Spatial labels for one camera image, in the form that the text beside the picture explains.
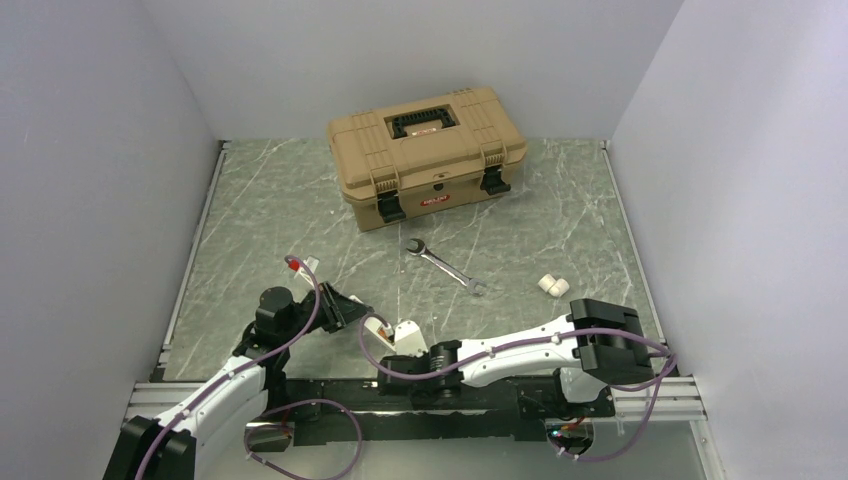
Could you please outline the white pipe elbow fitting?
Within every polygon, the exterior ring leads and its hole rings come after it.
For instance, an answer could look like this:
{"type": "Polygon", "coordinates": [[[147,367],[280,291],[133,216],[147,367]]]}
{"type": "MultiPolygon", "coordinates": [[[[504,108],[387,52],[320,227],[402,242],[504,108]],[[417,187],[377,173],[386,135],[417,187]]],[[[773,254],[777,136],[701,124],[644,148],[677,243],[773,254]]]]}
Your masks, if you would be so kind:
{"type": "Polygon", "coordinates": [[[551,274],[546,274],[540,278],[537,286],[554,298],[561,298],[570,290],[570,284],[564,278],[555,278],[551,274]]]}

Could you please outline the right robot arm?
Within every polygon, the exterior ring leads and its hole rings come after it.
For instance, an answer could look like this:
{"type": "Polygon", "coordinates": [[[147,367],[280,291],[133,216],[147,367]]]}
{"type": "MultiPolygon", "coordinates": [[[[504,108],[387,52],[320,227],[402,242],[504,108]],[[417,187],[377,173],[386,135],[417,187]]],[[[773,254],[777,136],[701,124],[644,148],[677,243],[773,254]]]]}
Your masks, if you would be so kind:
{"type": "Polygon", "coordinates": [[[653,381],[652,358],[667,351],[644,337],[636,310],[589,298],[572,301],[568,314],[539,327],[487,339],[427,346],[414,322],[391,326],[378,315],[365,317],[359,333],[393,352],[372,363],[383,395],[436,403],[459,397],[464,388],[551,370],[551,401],[564,415],[578,413],[607,387],[653,381]]]}

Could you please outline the white air conditioner remote control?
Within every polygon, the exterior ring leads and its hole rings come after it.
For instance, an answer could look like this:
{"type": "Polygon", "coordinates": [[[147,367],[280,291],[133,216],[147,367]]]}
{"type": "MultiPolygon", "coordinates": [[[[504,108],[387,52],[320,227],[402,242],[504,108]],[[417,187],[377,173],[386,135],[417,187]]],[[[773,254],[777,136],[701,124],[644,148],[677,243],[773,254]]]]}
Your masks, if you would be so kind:
{"type": "Polygon", "coordinates": [[[386,349],[395,352],[395,332],[393,327],[377,316],[367,316],[361,326],[386,349]]]}

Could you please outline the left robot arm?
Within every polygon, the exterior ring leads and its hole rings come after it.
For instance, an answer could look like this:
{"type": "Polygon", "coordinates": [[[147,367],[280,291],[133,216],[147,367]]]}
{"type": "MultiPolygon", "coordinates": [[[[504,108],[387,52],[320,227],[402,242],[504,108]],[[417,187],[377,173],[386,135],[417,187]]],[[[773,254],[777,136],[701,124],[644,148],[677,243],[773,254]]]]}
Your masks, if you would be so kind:
{"type": "Polygon", "coordinates": [[[287,389],[290,347],[322,329],[337,332],[372,313],[371,306],[314,285],[301,301],[285,287],[265,290],[254,320],[222,370],[175,406],[153,418],[126,421],[105,471],[107,479],[195,479],[204,461],[254,419],[272,420],[325,400],[295,400],[287,389]]]}

